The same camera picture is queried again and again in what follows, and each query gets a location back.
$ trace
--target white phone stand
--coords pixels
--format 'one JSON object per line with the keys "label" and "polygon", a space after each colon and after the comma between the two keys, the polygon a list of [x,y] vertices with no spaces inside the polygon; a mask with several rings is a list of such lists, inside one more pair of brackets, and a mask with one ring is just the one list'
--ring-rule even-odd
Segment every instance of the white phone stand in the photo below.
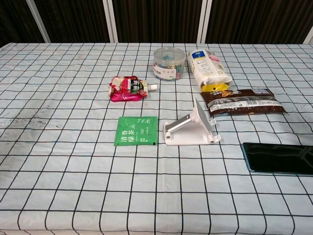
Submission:
{"label": "white phone stand", "polygon": [[167,145],[199,145],[212,144],[221,140],[220,135],[214,136],[211,126],[215,125],[214,119],[207,119],[197,99],[194,99],[193,111],[172,122],[164,125],[164,138]]}

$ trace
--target black phone screen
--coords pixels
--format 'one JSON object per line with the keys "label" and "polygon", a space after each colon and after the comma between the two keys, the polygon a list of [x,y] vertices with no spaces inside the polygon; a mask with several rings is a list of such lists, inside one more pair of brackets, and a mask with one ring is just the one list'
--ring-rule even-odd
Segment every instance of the black phone screen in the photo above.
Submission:
{"label": "black phone screen", "polygon": [[313,175],[313,146],[243,143],[249,170]]}

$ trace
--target brown snack package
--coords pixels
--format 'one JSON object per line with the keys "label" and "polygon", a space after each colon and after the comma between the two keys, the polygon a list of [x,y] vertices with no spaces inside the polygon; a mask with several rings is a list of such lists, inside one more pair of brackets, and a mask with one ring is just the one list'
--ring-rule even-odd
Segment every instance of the brown snack package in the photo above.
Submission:
{"label": "brown snack package", "polygon": [[201,92],[210,116],[285,113],[269,89]]}

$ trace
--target plastic container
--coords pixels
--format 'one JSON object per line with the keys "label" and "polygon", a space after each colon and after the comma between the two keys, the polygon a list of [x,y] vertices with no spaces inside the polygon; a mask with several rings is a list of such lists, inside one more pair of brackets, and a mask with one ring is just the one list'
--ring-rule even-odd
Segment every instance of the plastic container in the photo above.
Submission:
{"label": "plastic container", "polygon": [[186,58],[184,51],[175,47],[161,47],[153,56],[153,69],[157,78],[175,81],[182,77]]}

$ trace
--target green tea packet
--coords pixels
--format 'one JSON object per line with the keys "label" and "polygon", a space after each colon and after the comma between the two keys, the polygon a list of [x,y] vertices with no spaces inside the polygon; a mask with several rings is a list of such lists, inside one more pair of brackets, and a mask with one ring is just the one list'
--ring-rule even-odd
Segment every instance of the green tea packet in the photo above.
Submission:
{"label": "green tea packet", "polygon": [[120,117],[114,146],[157,144],[157,117]]}

